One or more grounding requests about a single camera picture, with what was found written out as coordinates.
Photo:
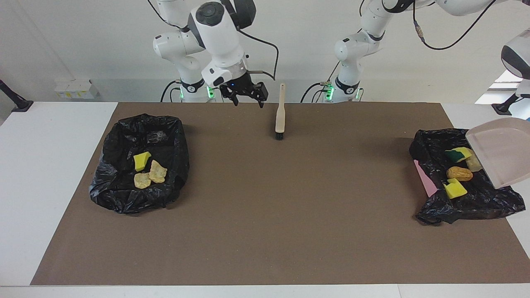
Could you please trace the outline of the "beige brush with black bristles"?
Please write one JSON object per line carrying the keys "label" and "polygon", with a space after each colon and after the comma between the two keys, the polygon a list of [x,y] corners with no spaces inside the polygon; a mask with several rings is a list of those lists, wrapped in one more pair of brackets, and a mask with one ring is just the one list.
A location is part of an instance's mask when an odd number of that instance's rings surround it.
{"label": "beige brush with black bristles", "polygon": [[285,124],[286,124],[286,110],[285,110],[285,100],[286,100],[286,84],[280,84],[279,92],[279,105],[276,113],[276,125],[275,125],[275,138],[277,141],[281,141],[284,137]]}

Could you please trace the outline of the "brown sponge piece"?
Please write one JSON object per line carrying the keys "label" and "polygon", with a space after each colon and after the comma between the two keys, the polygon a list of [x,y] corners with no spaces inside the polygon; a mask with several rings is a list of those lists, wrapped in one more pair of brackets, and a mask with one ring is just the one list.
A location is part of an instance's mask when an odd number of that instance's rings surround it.
{"label": "brown sponge piece", "polygon": [[448,179],[456,179],[457,181],[470,181],[473,179],[473,172],[468,168],[462,168],[458,166],[450,167],[446,171]]}

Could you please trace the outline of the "pink bin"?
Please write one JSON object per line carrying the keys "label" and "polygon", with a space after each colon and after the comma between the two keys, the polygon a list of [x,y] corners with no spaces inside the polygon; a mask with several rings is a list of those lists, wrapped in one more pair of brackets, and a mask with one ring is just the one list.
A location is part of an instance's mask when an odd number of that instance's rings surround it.
{"label": "pink bin", "polygon": [[424,190],[426,191],[427,197],[432,197],[437,191],[438,188],[436,187],[435,183],[428,177],[426,172],[422,169],[422,167],[419,164],[418,160],[413,160],[414,165],[416,166],[416,169],[418,171],[419,177],[422,181]]}

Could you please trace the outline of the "yellow and green sponge piece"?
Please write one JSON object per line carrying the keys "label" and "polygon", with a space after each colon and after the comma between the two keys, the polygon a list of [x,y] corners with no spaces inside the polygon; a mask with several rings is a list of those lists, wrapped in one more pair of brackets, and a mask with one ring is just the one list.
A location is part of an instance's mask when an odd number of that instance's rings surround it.
{"label": "yellow and green sponge piece", "polygon": [[467,147],[456,147],[444,151],[445,156],[453,163],[460,163],[472,156],[472,150]]}

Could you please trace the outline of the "black clamp stand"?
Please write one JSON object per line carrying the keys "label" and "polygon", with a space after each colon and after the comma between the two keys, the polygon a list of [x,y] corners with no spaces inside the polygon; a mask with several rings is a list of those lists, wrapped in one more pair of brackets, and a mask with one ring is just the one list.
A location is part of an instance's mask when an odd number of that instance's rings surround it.
{"label": "black clamp stand", "polygon": [[34,101],[26,100],[17,92],[11,90],[2,80],[0,80],[0,90],[15,104],[15,108],[12,109],[12,113],[24,113],[27,112]]}
{"label": "black clamp stand", "polygon": [[505,100],[502,103],[493,103],[491,104],[492,108],[498,115],[508,115],[511,116],[511,112],[509,111],[510,107],[519,101],[521,101],[523,98],[520,96],[517,96],[517,94],[513,93],[507,100]]}

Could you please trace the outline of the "brown table mat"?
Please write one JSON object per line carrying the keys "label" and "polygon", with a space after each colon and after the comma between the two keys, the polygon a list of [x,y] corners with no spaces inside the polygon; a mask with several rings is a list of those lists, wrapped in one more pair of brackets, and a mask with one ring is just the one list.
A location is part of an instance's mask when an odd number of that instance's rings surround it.
{"label": "brown table mat", "polygon": [[89,198],[99,143],[32,285],[511,284],[530,259],[506,219],[421,225],[409,146],[451,127],[435,103],[120,103],[184,124],[189,179],[167,208]]}

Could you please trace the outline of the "beige plastic dustpan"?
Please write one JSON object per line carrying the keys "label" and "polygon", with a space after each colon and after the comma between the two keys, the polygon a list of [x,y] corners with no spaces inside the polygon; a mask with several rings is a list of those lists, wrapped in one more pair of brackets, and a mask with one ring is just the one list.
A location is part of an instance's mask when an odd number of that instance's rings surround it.
{"label": "beige plastic dustpan", "polygon": [[495,189],[530,178],[530,121],[507,117],[465,134]]}

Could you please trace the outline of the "white socket box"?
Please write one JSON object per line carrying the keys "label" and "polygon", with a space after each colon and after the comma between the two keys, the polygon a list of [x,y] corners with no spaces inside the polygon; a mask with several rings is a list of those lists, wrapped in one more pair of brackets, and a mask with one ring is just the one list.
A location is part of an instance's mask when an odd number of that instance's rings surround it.
{"label": "white socket box", "polygon": [[66,100],[95,100],[100,96],[90,79],[57,82],[54,92],[60,99]]}

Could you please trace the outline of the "black trash bag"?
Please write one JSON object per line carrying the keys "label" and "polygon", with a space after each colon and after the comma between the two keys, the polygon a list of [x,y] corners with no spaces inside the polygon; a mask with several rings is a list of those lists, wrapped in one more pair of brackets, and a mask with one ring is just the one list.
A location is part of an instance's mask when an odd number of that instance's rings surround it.
{"label": "black trash bag", "polygon": [[450,199],[445,191],[447,171],[464,162],[453,162],[446,151],[458,147],[470,149],[467,130],[419,130],[410,145],[409,153],[427,177],[434,183],[436,192],[429,195],[416,219],[424,225],[449,224],[458,219],[497,219],[524,211],[523,197],[511,187],[495,189],[484,170],[475,173],[470,181],[462,182],[466,194]]}
{"label": "black trash bag", "polygon": [[[134,155],[145,151],[152,156],[145,169],[136,172]],[[152,160],[167,168],[165,182],[136,188],[134,175],[149,173]],[[165,208],[179,198],[189,170],[187,138],[180,119],[148,114],[121,119],[104,139],[89,196],[95,204],[119,214]]]}

